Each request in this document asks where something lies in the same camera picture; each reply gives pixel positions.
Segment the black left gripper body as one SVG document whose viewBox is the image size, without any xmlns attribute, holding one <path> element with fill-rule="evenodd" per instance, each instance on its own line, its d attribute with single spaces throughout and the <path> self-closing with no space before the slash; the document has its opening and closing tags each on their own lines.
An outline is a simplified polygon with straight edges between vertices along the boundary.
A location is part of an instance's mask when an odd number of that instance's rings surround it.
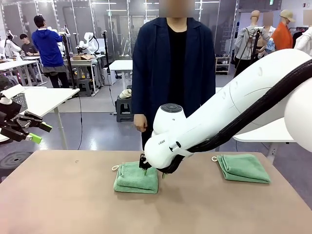
<svg viewBox="0 0 312 234">
<path fill-rule="evenodd" d="M 13 129 L 17 132 L 24 133 L 23 115 L 20 115 L 21 105 L 12 102 L 11 104 L 0 104 L 0 132 L 2 133 L 5 127 Z"/>
</svg>

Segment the person's right hand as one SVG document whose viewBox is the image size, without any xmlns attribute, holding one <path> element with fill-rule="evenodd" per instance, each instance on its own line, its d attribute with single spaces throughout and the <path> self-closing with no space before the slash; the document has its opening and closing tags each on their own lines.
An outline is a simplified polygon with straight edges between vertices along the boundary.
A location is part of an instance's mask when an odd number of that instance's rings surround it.
<svg viewBox="0 0 312 234">
<path fill-rule="evenodd" d="M 141 133 L 145 132 L 148 127 L 146 116 L 144 114 L 135 114 L 134 125 Z"/>
</svg>

